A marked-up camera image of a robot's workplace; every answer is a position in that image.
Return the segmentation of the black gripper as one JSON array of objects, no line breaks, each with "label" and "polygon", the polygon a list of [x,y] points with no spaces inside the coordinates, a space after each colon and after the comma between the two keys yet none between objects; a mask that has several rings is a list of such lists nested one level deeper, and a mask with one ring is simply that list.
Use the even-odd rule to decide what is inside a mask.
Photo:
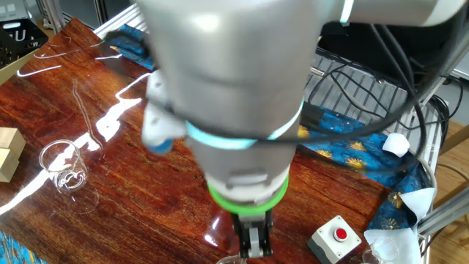
[{"label": "black gripper", "polygon": [[234,230],[240,239],[241,258],[271,257],[270,231],[273,227],[273,211],[257,215],[232,214]]}]

